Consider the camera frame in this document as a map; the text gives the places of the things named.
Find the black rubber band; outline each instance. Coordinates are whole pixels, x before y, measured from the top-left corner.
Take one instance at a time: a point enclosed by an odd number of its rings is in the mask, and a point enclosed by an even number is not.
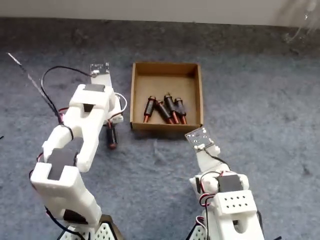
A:
[[[67,129],[69,129],[70,135],[71,135],[71,141],[74,139],[74,133],[72,132],[71,128],[69,126],[66,126],[64,124],[61,124],[62,126],[66,127]]]

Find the cylindrical object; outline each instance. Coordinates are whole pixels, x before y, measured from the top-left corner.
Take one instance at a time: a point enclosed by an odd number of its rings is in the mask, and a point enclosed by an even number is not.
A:
[[[167,106],[167,108],[169,109],[169,111],[172,114],[174,123],[175,124],[179,124],[179,120],[178,120],[177,115],[176,115],[175,103],[174,103],[174,101],[172,99],[172,96],[169,93],[164,96],[164,102],[165,102],[165,105]]]
[[[174,124],[174,122],[173,122],[172,119],[171,119],[170,112],[169,112],[168,109],[165,107],[163,101],[156,101],[155,107],[156,107],[156,109],[158,110],[158,112],[160,113],[160,115],[161,115],[161,117],[163,118],[163,120],[164,120],[167,124]]]
[[[118,145],[116,129],[111,122],[106,125],[106,142],[110,149],[115,149]]]
[[[182,124],[187,124],[187,119],[186,119],[186,110],[185,110],[185,106],[184,106],[184,103],[182,101],[182,99],[180,97],[177,97],[175,100],[174,100],[174,104],[176,106],[176,112],[178,113],[180,119],[181,119],[181,123]]]
[[[145,106],[145,109],[144,109],[144,118],[143,118],[143,122],[144,123],[147,123],[149,118],[151,117],[154,109],[155,109],[155,104],[156,104],[156,97],[154,96],[150,96],[148,98],[148,102]]]

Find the perforated white panel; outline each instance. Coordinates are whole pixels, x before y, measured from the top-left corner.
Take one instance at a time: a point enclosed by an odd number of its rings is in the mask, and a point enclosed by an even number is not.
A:
[[[250,190],[220,192],[213,201],[219,216],[257,211],[254,196]]]
[[[68,229],[72,231],[75,230],[75,228],[72,226],[69,226]],[[88,239],[89,233],[82,232],[82,235],[84,239]],[[80,240],[80,238],[69,232],[64,232],[64,234],[59,238],[59,240]],[[109,227],[109,224],[103,223],[101,224],[100,228],[96,231],[95,236],[91,237],[90,240],[116,240],[116,238],[113,235]]]
[[[195,226],[190,238],[188,240],[206,240],[207,233],[202,226]]]

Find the white wire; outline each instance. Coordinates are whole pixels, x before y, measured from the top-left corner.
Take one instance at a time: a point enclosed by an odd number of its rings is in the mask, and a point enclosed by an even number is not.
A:
[[[121,93],[115,92],[114,94],[117,95],[117,96],[120,96],[121,98],[123,98],[123,100],[125,102],[123,109],[121,109],[121,111],[120,111],[120,113],[123,113],[127,108],[128,101]]]
[[[197,224],[199,224],[201,227],[203,227],[204,230],[205,230],[205,232],[207,232],[206,226],[205,226],[203,223],[201,223],[201,222],[198,220],[198,218],[202,218],[203,221],[205,220],[205,218],[204,218],[203,216],[196,216],[196,217],[195,217],[195,222],[196,222]]]

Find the white plastic part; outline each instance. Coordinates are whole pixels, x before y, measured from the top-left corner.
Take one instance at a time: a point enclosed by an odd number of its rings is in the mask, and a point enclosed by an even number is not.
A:
[[[192,188],[196,197],[199,198],[203,192],[198,193],[199,186],[197,186],[196,178],[201,179],[203,176],[201,183],[205,193],[215,194],[215,197],[209,200],[210,205],[207,207],[207,213],[205,210],[202,212],[204,224],[209,230],[209,239],[264,240],[257,217],[257,206],[252,192],[249,190],[247,176],[230,171],[226,164],[211,157],[210,155],[217,157],[220,153],[220,148],[216,145],[212,144],[202,150],[199,150],[199,146],[197,146],[196,150],[197,162],[201,173],[189,179]],[[220,175],[238,175],[243,190],[219,192],[219,183],[216,177]],[[236,220],[238,224],[235,226],[233,221]],[[203,240],[203,238],[196,236],[196,234],[197,231],[193,231],[191,235],[192,240]]]
[[[77,229],[75,227],[69,226],[68,229],[77,232]],[[89,238],[88,231],[79,232],[83,235],[84,239]],[[58,240],[80,240],[80,238],[72,233],[64,232],[64,234]],[[90,240],[116,240],[116,237],[113,235],[109,224],[102,223],[98,230],[94,234],[90,235]]]
[[[218,193],[211,203],[208,207],[209,226],[207,226],[211,239],[265,239],[250,190]]]
[[[63,116],[64,126],[55,127],[48,140],[43,143],[44,162],[36,164],[30,178],[44,205],[56,219],[62,220],[65,210],[72,210],[83,216],[88,224],[71,225],[91,231],[92,235],[98,227],[102,212],[94,196],[86,189],[80,172],[87,172],[92,165],[103,124],[121,111],[120,100],[111,86],[110,75],[103,76],[91,79],[93,84],[104,85],[103,91],[85,89],[84,84],[77,87]],[[84,104],[92,105],[92,110],[85,112]],[[111,121],[120,123],[123,117],[117,116]],[[52,167],[51,163],[47,163],[48,158],[53,149],[62,149],[72,140],[70,129],[74,138],[83,138],[83,145],[76,156],[76,166],[64,166],[59,180],[48,179]]]
[[[65,210],[72,210],[85,218],[87,227],[95,227],[101,218],[101,208],[86,189],[79,169],[64,166],[59,180],[48,179],[51,163],[37,162],[31,182],[42,197],[44,205],[56,219],[63,219]]]
[[[190,238],[188,240],[206,240],[207,239],[207,233],[206,230],[202,226],[195,226],[193,229],[193,232],[190,235]]]
[[[99,134],[109,116],[110,107],[119,112],[120,101],[113,88],[105,87],[104,92],[84,90],[80,84],[70,100],[69,108],[63,116],[63,121],[75,138],[83,138],[83,145],[76,156],[76,166],[80,172],[87,172],[92,164],[99,144]],[[84,111],[84,104],[93,105],[92,110]],[[59,125],[54,128],[48,140],[42,145],[44,161],[47,162],[53,149],[63,148],[71,141],[67,127]]]
[[[218,156],[220,154],[220,148],[216,145],[212,145],[206,148],[212,156]],[[216,168],[218,165],[221,165],[221,162],[212,158],[206,151],[198,151],[196,153],[196,159],[201,172],[205,172],[209,169]],[[230,170],[227,165],[220,166],[221,170]]]
[[[213,198],[213,204],[219,216],[257,212],[254,196],[250,190],[219,192]]]

